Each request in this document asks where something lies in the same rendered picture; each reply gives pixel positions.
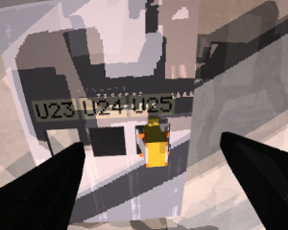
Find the pale grey rail plate with square holes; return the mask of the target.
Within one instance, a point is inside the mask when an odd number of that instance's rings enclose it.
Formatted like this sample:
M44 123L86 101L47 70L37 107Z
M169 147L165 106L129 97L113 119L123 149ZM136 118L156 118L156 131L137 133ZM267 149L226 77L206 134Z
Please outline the pale grey rail plate with square holes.
M181 216L199 0L49 0L0 8L0 47L36 165L47 131L77 129L85 165L70 223ZM147 166L135 126L170 123L167 165ZM124 127L126 153L94 153L91 127Z

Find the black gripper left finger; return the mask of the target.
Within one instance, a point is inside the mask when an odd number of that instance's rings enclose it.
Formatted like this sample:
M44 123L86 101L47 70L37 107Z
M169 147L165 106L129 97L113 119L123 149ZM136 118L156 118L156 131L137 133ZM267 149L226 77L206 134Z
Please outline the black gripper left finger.
M0 188L0 230L67 230L85 165L75 142Z

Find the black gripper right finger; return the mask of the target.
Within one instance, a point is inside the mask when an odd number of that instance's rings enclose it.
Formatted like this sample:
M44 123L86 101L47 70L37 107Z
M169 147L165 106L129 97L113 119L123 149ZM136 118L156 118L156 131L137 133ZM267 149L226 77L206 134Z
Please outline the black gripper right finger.
M220 146L266 230L288 230L288 152L222 133Z

